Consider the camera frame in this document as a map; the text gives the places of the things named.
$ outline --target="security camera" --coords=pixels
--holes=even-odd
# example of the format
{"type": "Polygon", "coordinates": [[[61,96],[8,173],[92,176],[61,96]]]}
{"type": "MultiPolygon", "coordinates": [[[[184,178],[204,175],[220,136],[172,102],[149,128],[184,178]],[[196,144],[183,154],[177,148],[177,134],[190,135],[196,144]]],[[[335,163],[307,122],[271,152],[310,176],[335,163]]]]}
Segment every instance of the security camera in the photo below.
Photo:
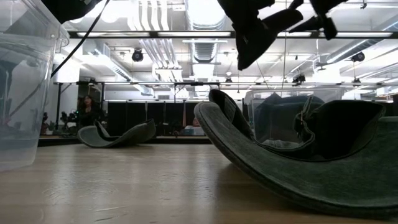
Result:
{"type": "Polygon", "coordinates": [[[141,62],[144,59],[142,49],[134,49],[131,59],[135,62],[141,62]]]}
{"type": "Polygon", "coordinates": [[[362,52],[351,57],[351,61],[353,62],[363,62],[363,60],[365,60],[365,54],[362,52]]]}

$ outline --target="wire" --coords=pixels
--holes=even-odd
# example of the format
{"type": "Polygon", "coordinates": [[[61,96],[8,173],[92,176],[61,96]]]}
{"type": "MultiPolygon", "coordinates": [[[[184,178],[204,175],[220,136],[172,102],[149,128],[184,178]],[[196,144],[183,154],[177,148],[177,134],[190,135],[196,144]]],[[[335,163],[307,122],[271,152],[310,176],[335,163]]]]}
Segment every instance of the wire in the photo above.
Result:
{"type": "MultiPolygon", "coordinates": [[[[287,9],[287,0],[285,0],[285,8],[287,9]]],[[[287,34],[285,32],[285,53],[284,53],[284,72],[283,72],[284,78],[282,79],[282,90],[284,89],[284,83],[285,83],[285,79],[286,79],[286,75],[285,75],[285,70],[286,70],[286,42],[287,42],[287,34]]]]}
{"type": "Polygon", "coordinates": [[[266,83],[266,85],[267,85],[267,88],[269,89],[269,86],[268,86],[268,83],[267,83],[267,81],[266,81],[266,78],[264,78],[264,75],[262,74],[262,71],[261,71],[261,68],[260,68],[259,62],[258,62],[258,61],[256,61],[256,63],[257,63],[257,67],[259,67],[259,70],[260,70],[261,77],[262,77],[262,79],[264,80],[264,82],[266,83]]]}
{"type": "Polygon", "coordinates": [[[83,45],[84,41],[87,39],[91,31],[93,31],[95,25],[97,25],[97,22],[100,20],[102,13],[104,12],[106,6],[111,0],[106,0],[104,8],[102,8],[101,12],[98,14],[98,16],[95,18],[94,22],[92,23],[91,27],[88,29],[86,34],[83,36],[79,44],[76,45],[76,47],[69,53],[69,55],[65,58],[65,60],[51,73],[51,78],[73,57],[73,54],[83,45]]]}

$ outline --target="exposed ductwork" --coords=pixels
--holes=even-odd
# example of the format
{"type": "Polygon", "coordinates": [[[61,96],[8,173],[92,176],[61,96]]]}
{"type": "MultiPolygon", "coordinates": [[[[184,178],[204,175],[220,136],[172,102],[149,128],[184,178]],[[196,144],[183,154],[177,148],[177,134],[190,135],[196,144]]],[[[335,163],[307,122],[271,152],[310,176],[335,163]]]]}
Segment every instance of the exposed ductwork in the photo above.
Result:
{"type": "MultiPolygon", "coordinates": [[[[223,29],[226,16],[217,0],[185,0],[185,8],[187,9],[187,22],[191,30],[223,29]]],[[[191,48],[192,60],[194,62],[210,63],[215,58],[217,44],[193,43],[191,44],[191,48]]]]}
{"type": "MultiPolygon", "coordinates": [[[[384,22],[382,25],[375,28],[375,30],[382,30],[386,32],[397,32],[398,31],[398,15],[384,22]]],[[[352,43],[342,47],[336,52],[330,54],[326,58],[326,63],[337,63],[344,59],[347,59],[353,55],[360,53],[361,51],[380,43],[383,40],[355,40],[352,43]]]]}
{"type": "MultiPolygon", "coordinates": [[[[384,22],[380,26],[376,27],[374,30],[382,30],[386,32],[397,32],[398,31],[398,15],[392,17],[388,21],[384,22]]],[[[327,57],[318,57],[312,58],[315,61],[319,61],[322,65],[328,65],[340,62],[344,59],[347,59],[353,55],[360,53],[361,51],[380,43],[383,40],[375,40],[375,39],[368,39],[368,40],[355,40],[351,43],[345,45],[344,47],[340,48],[339,50],[333,52],[332,54],[328,55],[327,57]]],[[[289,72],[293,73],[294,71],[300,70],[304,71],[309,69],[313,66],[311,62],[304,62],[300,66],[294,68],[289,72]]]]}

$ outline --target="metal beam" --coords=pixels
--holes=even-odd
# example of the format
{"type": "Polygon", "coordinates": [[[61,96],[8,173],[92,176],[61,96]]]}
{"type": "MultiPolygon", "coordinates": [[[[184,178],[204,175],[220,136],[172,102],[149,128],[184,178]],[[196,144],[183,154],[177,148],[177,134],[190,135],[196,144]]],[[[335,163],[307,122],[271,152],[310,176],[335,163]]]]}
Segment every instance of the metal beam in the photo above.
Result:
{"type": "MultiPolygon", "coordinates": [[[[71,39],[81,39],[86,34],[85,31],[69,31],[71,39]]],[[[233,30],[171,30],[171,31],[94,31],[89,34],[87,39],[234,39],[236,36],[233,30]]],[[[277,39],[325,39],[321,32],[281,32],[277,39]]],[[[335,39],[398,39],[398,32],[372,32],[355,31],[339,32],[335,39]]]]}

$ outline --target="black cable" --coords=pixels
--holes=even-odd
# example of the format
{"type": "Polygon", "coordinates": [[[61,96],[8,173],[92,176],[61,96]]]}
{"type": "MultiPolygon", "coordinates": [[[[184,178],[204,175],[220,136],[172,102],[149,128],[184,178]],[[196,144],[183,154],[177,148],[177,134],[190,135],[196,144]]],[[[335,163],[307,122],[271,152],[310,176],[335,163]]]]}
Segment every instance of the black cable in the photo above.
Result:
{"type": "Polygon", "coordinates": [[[83,45],[84,41],[87,39],[91,31],[93,31],[95,25],[97,25],[97,22],[100,20],[102,13],[104,12],[106,6],[111,0],[106,0],[104,8],[102,8],[101,12],[98,14],[98,16],[95,18],[93,24],[91,27],[88,29],[86,34],[83,36],[79,44],[76,45],[76,47],[69,53],[69,55],[65,58],[65,60],[51,73],[51,78],[69,61],[69,59],[72,58],[73,54],[83,45]]]}

